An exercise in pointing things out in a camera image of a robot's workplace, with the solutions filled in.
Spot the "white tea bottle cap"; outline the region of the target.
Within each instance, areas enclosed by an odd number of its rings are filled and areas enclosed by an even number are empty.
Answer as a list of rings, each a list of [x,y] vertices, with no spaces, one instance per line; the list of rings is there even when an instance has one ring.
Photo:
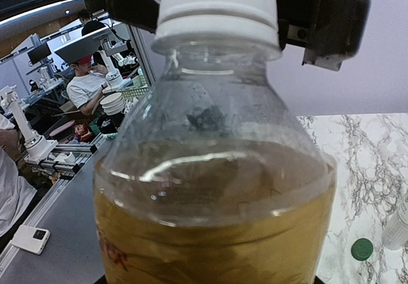
[[[279,49],[277,0],[161,0],[156,39],[215,34]]]

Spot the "tea bottle red label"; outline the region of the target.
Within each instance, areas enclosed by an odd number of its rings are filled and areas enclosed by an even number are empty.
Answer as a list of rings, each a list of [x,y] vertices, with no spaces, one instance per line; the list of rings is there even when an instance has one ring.
[[[312,283],[336,169],[269,86],[279,47],[161,38],[161,79],[94,174],[108,283]]]

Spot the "coffee bottle white label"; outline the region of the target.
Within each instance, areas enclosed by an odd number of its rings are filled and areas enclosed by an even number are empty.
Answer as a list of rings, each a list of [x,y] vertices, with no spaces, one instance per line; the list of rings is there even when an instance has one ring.
[[[396,211],[388,220],[382,233],[382,243],[389,250],[402,248],[407,236],[407,195],[402,199]]]

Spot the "dark green bottle cap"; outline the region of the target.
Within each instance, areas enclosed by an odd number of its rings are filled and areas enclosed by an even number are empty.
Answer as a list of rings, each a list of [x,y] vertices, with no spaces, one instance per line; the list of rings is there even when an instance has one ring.
[[[352,257],[360,262],[366,261],[373,254],[374,246],[367,238],[357,239],[351,246]]]

